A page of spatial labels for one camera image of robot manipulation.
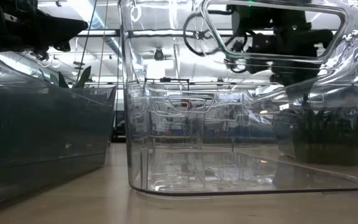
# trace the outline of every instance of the clear plastic bin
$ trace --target clear plastic bin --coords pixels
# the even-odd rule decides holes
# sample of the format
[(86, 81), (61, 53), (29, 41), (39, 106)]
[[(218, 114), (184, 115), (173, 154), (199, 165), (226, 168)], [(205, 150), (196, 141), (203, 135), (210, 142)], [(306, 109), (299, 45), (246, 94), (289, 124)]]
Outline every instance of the clear plastic bin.
[(131, 187), (358, 189), (358, 1), (119, 8)]

